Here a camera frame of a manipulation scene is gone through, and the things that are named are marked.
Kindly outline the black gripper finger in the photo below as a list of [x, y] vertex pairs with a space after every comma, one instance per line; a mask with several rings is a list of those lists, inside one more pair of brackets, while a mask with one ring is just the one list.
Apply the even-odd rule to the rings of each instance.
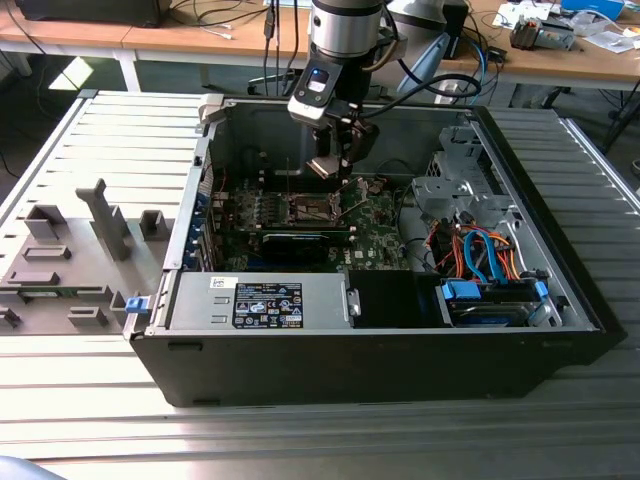
[[314, 128], [312, 136], [315, 142], [315, 158], [330, 158], [332, 155], [332, 128]]
[[377, 125], [354, 123], [341, 134], [341, 176], [350, 175], [353, 165], [371, 152], [380, 134]]

